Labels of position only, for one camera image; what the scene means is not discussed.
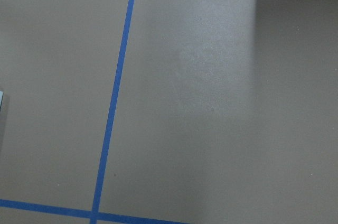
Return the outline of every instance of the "blue painter's tape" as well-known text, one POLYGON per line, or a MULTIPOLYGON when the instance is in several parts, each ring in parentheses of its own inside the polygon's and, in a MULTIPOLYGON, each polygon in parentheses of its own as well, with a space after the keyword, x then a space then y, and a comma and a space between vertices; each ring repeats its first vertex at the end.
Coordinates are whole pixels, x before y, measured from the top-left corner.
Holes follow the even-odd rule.
POLYGON ((88 219, 90 217, 90 211, 64 208, 64 207, 45 206, 42 204, 32 204, 32 203, 4 200, 4 199, 0 199, 0 207, 7 207, 7 208, 34 211, 34 212, 45 212, 45 213, 72 216, 72 217, 78 217, 78 218, 88 219))
POLYGON ((117 214, 102 213, 102 212, 98 214, 98 220, 113 221, 117 223, 127 223, 127 224, 184 224, 181 222, 146 219, 146 218, 140 218, 140 217, 132 217, 132 216, 117 215, 117 214))
POLYGON ((124 64, 124 61, 125 61, 130 23, 132 21, 134 1, 135 0, 129 0, 128 1, 127 13, 126 13, 126 18, 125 18, 125 25, 124 25, 124 29, 123 29, 121 46, 120 46, 120 53, 119 53, 118 61, 117 61, 115 81, 114 81, 114 86, 112 88, 112 94, 111 94, 111 100, 110 100, 110 106, 109 106, 109 112, 108 112, 108 119, 107 119, 107 125, 106 125, 105 137, 104 137, 104 143, 103 143, 103 146, 102 146, 102 152, 101 152, 101 158, 100 158, 100 164, 99 164, 99 171, 98 171, 98 174, 97 174, 94 200, 93 200, 91 216, 90 216, 90 224, 96 224, 97 215, 98 215, 99 207, 100 207, 102 187, 103 187, 105 172, 106 172, 109 144, 110 144, 110 138, 111 138, 111 134, 112 134, 112 126, 113 126, 113 123, 114 123, 114 116, 115 116, 115 110, 116 110, 116 105, 117 105, 118 92, 119 92, 120 83, 121 83, 123 64, 124 64))

